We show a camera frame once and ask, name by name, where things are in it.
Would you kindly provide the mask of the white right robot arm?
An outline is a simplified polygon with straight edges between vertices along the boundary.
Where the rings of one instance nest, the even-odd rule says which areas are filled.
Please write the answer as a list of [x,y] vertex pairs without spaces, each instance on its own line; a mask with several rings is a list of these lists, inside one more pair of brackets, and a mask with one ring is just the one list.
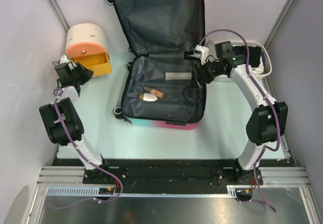
[[285,132],[288,106],[278,102],[261,86],[249,65],[249,54],[236,55],[229,41],[216,44],[217,58],[209,60],[209,49],[197,45],[193,51],[199,62],[191,67],[191,89],[201,89],[215,77],[226,75],[241,90],[252,110],[246,125],[248,142],[242,154],[236,159],[233,179],[245,184],[257,168],[265,150],[272,150],[269,144],[280,145]]

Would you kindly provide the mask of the brown cylindrical cosmetic tube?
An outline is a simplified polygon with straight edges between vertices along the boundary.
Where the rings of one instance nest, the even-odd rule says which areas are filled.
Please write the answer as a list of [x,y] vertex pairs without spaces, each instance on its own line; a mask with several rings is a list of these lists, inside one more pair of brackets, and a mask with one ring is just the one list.
[[153,94],[153,95],[155,95],[158,98],[163,98],[164,97],[164,93],[163,92],[161,92],[161,91],[159,91],[157,89],[154,89],[154,88],[152,88],[150,86],[145,85],[143,89],[144,89],[144,91],[146,91],[146,92],[148,92],[150,94]]

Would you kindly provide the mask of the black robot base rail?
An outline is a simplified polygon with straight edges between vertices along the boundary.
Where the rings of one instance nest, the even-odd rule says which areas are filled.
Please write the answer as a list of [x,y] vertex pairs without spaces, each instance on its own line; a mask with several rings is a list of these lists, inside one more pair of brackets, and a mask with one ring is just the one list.
[[264,167],[294,166],[290,159],[265,159],[260,161],[254,173],[242,170],[233,159],[105,159],[102,167],[127,186],[135,181],[209,181],[218,185],[248,185],[255,179],[261,184]]

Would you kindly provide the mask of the cream and orange drawer box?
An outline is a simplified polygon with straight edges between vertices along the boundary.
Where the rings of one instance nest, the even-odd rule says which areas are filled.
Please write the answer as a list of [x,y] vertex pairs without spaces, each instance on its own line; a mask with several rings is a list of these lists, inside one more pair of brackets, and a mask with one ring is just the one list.
[[112,72],[106,32],[98,25],[81,23],[67,32],[65,54],[93,72],[93,77]]

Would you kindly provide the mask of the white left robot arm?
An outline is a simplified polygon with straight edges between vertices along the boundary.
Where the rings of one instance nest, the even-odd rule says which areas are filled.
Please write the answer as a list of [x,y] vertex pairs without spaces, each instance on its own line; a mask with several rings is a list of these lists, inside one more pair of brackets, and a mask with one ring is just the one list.
[[85,167],[83,182],[107,183],[112,172],[84,137],[84,126],[74,107],[80,96],[80,86],[92,78],[93,72],[69,59],[53,64],[59,77],[53,91],[55,98],[39,108],[46,133],[53,144],[69,148],[82,161]]

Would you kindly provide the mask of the pink and teal kids suitcase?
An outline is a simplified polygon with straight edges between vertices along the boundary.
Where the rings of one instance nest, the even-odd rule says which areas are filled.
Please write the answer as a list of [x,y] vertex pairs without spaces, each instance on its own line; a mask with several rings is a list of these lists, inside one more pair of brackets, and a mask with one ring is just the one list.
[[[184,59],[205,36],[204,0],[105,0],[114,7],[128,51],[128,77],[117,119],[134,125],[195,129],[206,104],[206,86],[190,89],[189,80],[166,80],[165,73],[190,72],[199,59]],[[164,93],[147,102],[138,98],[144,86]]]

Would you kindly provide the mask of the white rectangular plastic basin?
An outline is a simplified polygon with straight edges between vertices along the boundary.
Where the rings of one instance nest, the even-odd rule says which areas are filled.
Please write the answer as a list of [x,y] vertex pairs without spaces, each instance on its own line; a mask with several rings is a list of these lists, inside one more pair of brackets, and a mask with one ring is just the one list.
[[[206,46],[209,48],[209,54],[213,55],[214,58],[219,57],[216,54],[215,45],[220,43],[220,41],[209,41]],[[233,50],[236,55],[243,54],[246,56],[246,48],[243,41],[231,41]],[[271,60],[265,47],[256,41],[247,41],[250,50],[250,62],[252,71],[258,80],[261,80],[272,72]],[[232,82],[230,78],[226,75],[221,75],[215,78],[216,81]]]

